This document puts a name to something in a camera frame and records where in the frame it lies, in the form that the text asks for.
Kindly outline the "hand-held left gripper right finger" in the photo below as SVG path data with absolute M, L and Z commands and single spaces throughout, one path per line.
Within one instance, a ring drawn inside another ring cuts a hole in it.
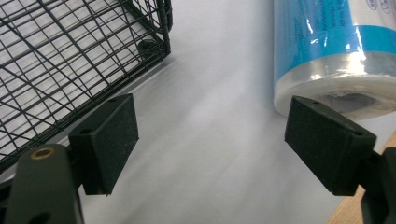
M 396 224 L 396 147 L 374 151 L 376 136 L 328 106 L 294 96 L 285 142 L 335 196 L 358 187 L 364 224 Z

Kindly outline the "blue paper roll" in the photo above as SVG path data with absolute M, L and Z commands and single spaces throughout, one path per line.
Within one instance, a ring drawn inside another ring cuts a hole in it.
M 294 95 L 350 119 L 396 112 L 396 0 L 275 0 L 274 106 Z

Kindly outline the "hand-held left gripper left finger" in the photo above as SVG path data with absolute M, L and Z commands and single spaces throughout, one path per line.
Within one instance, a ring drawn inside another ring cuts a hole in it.
M 111 194 L 138 139 L 134 97 L 125 94 L 75 127 L 67 147 L 27 150 L 4 183 L 4 224 L 84 224 L 78 189 Z

